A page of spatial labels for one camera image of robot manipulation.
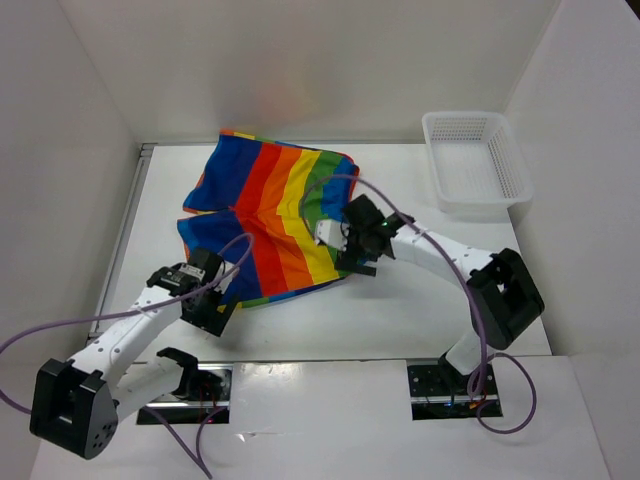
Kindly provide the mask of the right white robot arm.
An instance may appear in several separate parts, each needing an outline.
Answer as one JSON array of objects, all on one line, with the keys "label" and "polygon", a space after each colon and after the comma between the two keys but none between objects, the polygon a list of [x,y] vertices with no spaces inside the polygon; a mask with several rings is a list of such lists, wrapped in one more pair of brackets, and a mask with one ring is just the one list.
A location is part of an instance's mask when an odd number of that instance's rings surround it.
[{"label": "right white robot arm", "polygon": [[462,289],[472,326],[442,356],[440,385],[460,393],[490,354],[504,351],[545,310],[542,296],[521,255],[494,253],[462,244],[422,226],[409,215],[385,216],[366,196],[349,202],[338,220],[316,223],[314,238],[337,250],[335,267],[374,276],[371,262],[386,256],[438,276]]}]

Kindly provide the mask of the rainbow striped shorts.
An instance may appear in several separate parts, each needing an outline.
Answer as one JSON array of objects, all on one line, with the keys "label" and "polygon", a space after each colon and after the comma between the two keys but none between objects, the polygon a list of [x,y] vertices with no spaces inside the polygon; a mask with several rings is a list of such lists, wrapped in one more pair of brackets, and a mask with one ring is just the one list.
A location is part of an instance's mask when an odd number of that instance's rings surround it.
[{"label": "rainbow striped shorts", "polygon": [[221,131],[178,220],[191,254],[202,247],[236,262],[246,249],[236,236],[255,238],[252,252],[226,293],[244,308],[276,302],[346,277],[335,249],[310,234],[324,219],[341,220],[359,168],[346,154]]}]

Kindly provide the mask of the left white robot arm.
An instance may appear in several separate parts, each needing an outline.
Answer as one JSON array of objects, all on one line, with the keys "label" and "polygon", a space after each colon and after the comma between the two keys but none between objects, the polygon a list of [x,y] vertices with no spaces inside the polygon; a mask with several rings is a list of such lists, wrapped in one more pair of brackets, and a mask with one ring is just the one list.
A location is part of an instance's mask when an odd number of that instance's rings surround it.
[{"label": "left white robot arm", "polygon": [[163,395],[187,400],[209,390],[212,376],[174,347],[134,363],[171,324],[183,320],[220,335],[238,299],[220,304],[238,268],[198,248],[187,262],[163,267],[124,319],[66,361],[48,360],[36,375],[30,432],[81,458],[98,456],[121,421]]}]

